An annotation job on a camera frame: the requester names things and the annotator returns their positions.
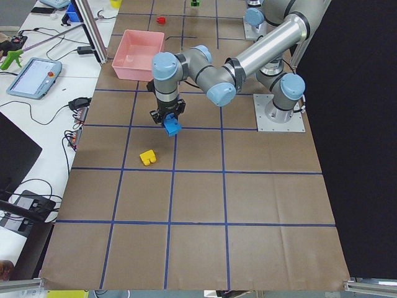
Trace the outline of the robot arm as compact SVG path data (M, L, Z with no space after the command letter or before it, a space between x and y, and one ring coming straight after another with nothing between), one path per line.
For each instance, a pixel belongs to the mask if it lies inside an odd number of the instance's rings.
M184 112L178 84L187 78L192 78L212 103L223 107L254 75L274 95L265 109L267 117L276 123L288 122L306 86L301 76L284 72L283 53L314 35L327 7L325 1L261 1L259 7L250 7L246 11L248 23L258 26L266 22L273 29L219 68L213 66L212 55L204 45L176 54L156 54L152 60L154 79L147 85L158 104L150 112L152 119L165 125L166 119L177 119Z
M247 8L255 8L255 9L260 9L262 7L262 3L264 0L247 0L246 5Z

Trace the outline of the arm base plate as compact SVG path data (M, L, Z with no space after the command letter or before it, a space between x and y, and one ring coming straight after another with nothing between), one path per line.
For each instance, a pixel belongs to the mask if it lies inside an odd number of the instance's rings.
M257 131L270 133L305 133L301 112L295 112L298 103L290 111L281 111L274 105L273 94L254 94Z
M244 36L246 40L257 40L257 38L261 35L265 36L267 34L267 24L263 22L258 26L253 26L249 24L246 18L243 18L244 25Z

